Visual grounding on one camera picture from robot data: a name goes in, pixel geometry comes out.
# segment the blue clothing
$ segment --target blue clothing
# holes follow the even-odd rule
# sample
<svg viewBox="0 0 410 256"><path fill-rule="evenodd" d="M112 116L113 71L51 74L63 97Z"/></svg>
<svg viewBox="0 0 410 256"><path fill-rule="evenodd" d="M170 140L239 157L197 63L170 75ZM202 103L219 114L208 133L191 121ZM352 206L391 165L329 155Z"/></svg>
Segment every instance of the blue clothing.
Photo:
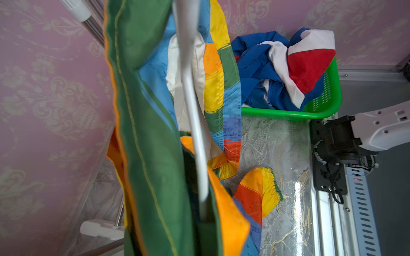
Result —
<svg viewBox="0 0 410 256"><path fill-rule="evenodd" d="M271 46L268 44L260 45L264 41L279 41L289 47L301 40L301 33L305 30L307 29L300 29L290 41L276 31L238 36L232 41L234 55L240 57L237 65L241 78L242 104L246 103L259 109L302 111L308 102L322 94L324 75L316 82L314 89L305 94L305 99L298 109L292 103L285 84L276 73L268 56ZM264 99L266 90L261 84L264 79L270 79L268 102Z"/></svg>

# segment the colorful fabric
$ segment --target colorful fabric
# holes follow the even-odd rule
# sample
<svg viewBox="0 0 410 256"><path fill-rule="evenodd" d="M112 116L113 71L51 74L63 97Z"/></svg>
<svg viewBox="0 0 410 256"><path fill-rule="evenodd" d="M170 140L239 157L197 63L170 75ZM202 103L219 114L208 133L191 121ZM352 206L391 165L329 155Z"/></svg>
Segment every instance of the colorful fabric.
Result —
<svg viewBox="0 0 410 256"><path fill-rule="evenodd" d="M262 219L283 200L272 169L252 169L242 179L233 198L238 209L251 224L251 231L241 255L259 255Z"/></svg>
<svg viewBox="0 0 410 256"><path fill-rule="evenodd" d="M202 61L193 64L210 153L218 152L209 155L219 177L208 172L212 211L206 223L196 221L192 201L190 137L182 137L181 146L183 108L174 108L181 97L168 91L175 40L171 1L108 0L105 11L105 56L116 111L107 155L124 190L125 255L239 255L249 224L218 180L235 175L241 138L239 75L219 4L201 0L195 58ZM207 250L208 245L216 246Z"/></svg>
<svg viewBox="0 0 410 256"><path fill-rule="evenodd" d="M205 148L209 166L219 179L235 175L241 150L241 83L228 36L225 16L216 0L203 0L200 6L199 32L195 37L192 72L194 87L203 114L206 133ZM171 15L166 31L175 33ZM173 99L178 129L191 131L180 76L178 39L174 34L163 38L158 52L152 57L161 66L146 66L155 74L166 70L165 81ZM162 49L167 48L167 56Z"/></svg>
<svg viewBox="0 0 410 256"><path fill-rule="evenodd" d="M323 92L323 73L334 58L332 31L300 29L289 41L277 32L232 42L242 82L242 103L302 111Z"/></svg>

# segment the floral pattern wallpaper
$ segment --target floral pattern wallpaper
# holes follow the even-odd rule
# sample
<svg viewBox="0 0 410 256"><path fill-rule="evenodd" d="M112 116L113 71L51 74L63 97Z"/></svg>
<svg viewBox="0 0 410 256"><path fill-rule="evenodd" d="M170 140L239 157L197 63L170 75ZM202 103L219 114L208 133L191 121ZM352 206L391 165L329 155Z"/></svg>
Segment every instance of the floral pattern wallpaper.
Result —
<svg viewBox="0 0 410 256"><path fill-rule="evenodd" d="M339 64L410 53L410 1L219 0L231 39L335 32ZM0 246L57 255L114 127L104 49L59 1L0 0Z"/></svg>
<svg viewBox="0 0 410 256"><path fill-rule="evenodd" d="M341 65L396 65L410 53L410 1L219 0L235 37L276 30L290 38L301 27L335 33Z"/></svg>
<svg viewBox="0 0 410 256"><path fill-rule="evenodd" d="M60 1L0 1L0 247L58 255L114 127L104 49Z"/></svg>

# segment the white fabric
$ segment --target white fabric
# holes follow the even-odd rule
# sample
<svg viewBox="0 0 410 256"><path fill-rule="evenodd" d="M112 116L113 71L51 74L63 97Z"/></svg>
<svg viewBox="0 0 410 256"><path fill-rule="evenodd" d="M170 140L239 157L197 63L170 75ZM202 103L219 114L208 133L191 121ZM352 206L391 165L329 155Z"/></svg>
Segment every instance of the white fabric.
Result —
<svg viewBox="0 0 410 256"><path fill-rule="evenodd" d="M265 91L266 91L266 93L265 93L265 95L263 96L263 98L265 99L265 101L266 101L268 104L270 104L270 103L269 103L269 81L270 81L270 79L264 79L264 80L261 81L261 84L262 84L263 88L265 88Z"/></svg>
<svg viewBox="0 0 410 256"><path fill-rule="evenodd" d="M208 125L204 117L204 89L205 89L205 69L203 57L205 53L205 42L198 32L194 40L194 54L192 57L192 77L194 88L198 100L198 110L200 112L200 122L205 136L204 144L207 153L207 159L222 154L220 147L211 137ZM187 105L185 103L184 90L181 82L181 65L178 38L173 35L168 45L168 65L166 70L166 86L174 100L175 115L177 118L178 129L181 131L191 131L189 123Z"/></svg>
<svg viewBox="0 0 410 256"><path fill-rule="evenodd" d="M286 90L289 93L292 103L300 108L305 95L296 86L296 83L289 77L289 69L287 67L287 47L281 42L265 41L260 44L269 44L269 58L273 63L276 73L285 84Z"/></svg>
<svg viewBox="0 0 410 256"><path fill-rule="evenodd" d="M335 34L330 30L310 29L301 34L302 40L289 47L287 55L317 49L335 50Z"/></svg>

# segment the white plastic cap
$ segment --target white plastic cap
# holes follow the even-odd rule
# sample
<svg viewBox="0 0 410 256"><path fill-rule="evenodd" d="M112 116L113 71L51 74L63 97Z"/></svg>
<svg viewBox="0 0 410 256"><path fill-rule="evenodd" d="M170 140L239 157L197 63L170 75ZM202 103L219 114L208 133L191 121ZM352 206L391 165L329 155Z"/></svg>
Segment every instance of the white plastic cap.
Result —
<svg viewBox="0 0 410 256"><path fill-rule="evenodd" d="M91 16L90 10L81 0L60 0L79 22L88 20Z"/></svg>

